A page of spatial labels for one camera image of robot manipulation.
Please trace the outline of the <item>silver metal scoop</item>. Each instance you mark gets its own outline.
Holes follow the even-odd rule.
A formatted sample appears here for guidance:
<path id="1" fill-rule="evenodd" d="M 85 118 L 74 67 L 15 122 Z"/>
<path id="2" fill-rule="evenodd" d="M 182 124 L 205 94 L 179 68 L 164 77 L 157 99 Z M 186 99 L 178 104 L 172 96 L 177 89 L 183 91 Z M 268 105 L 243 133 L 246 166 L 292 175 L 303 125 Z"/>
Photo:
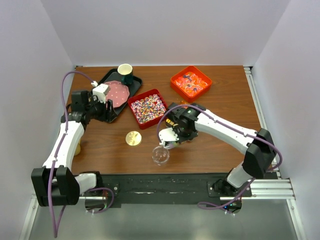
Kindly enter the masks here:
<path id="1" fill-rule="evenodd" d="M 170 150 L 170 149 L 173 149 L 173 148 L 179 146 L 180 143 L 179 143 L 178 141 L 164 141 L 164 140 L 163 140 L 163 141 L 161 142 L 161 145 L 162 145 L 165 149 Z"/>

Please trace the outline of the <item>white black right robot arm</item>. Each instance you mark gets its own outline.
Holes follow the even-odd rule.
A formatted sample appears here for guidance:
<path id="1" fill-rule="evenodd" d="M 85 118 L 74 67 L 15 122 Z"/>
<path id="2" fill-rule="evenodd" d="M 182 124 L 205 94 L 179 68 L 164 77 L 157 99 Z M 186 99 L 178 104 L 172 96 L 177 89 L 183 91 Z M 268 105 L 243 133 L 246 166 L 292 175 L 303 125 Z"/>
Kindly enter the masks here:
<path id="1" fill-rule="evenodd" d="M 278 156 L 270 132 L 256 131 L 225 120 L 196 103 L 172 103 L 165 112 L 166 129 L 157 130 L 159 144 L 169 150 L 189 142 L 199 133 L 211 135 L 237 149 L 243 161 L 227 176 L 213 185 L 215 192 L 233 197 L 252 179 L 263 179 L 272 170 L 272 161 Z"/>

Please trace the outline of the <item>clear glass jar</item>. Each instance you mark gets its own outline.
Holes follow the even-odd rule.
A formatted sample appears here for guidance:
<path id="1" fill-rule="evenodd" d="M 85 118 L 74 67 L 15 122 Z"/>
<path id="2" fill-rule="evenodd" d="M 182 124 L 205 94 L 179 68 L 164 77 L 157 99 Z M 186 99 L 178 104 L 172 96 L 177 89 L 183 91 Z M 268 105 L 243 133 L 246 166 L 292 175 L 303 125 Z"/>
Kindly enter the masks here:
<path id="1" fill-rule="evenodd" d="M 152 160 L 158 165 L 161 166 L 166 164 L 170 158 L 170 152 L 168 149 L 163 146 L 157 146 L 152 151 Z"/>

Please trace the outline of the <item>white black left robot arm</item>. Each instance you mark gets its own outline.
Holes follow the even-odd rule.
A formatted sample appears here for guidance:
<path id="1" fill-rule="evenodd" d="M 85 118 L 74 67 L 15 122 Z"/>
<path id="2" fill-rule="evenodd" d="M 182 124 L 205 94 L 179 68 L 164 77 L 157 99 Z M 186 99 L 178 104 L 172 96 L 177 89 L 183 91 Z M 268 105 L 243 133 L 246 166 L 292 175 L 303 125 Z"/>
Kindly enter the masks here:
<path id="1" fill-rule="evenodd" d="M 104 190 L 99 171 L 83 172 L 77 176 L 71 171 L 77 146 L 90 120 L 109 123 L 116 116 L 113 102 L 107 99 L 110 88 L 95 87 L 92 91 L 71 94 L 71 112 L 61 117 L 56 143 L 41 168 L 31 173 L 38 203 L 42 207 L 75 205 L 85 192 L 99 196 Z"/>

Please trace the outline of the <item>red box of swirl candies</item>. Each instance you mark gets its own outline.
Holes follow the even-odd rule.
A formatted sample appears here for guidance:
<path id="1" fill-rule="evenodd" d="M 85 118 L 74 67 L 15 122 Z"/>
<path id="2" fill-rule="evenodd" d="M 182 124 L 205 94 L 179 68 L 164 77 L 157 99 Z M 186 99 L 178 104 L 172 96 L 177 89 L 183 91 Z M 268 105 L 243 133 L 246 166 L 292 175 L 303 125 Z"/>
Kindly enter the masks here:
<path id="1" fill-rule="evenodd" d="M 130 97 L 127 103 L 141 130 L 156 125 L 168 108 L 157 89 L 151 89 Z"/>

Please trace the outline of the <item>tin of star candies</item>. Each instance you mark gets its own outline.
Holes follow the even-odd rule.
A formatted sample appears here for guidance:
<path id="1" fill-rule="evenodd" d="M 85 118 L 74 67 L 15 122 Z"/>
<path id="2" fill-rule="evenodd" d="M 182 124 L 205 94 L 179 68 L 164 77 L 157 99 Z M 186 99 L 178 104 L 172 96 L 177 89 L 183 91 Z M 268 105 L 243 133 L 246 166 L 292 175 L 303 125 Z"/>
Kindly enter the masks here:
<path id="1" fill-rule="evenodd" d="M 182 107 L 186 109 L 188 107 L 189 103 L 182 100 L 182 101 L 180 101 L 179 105 L 182 105 Z"/>

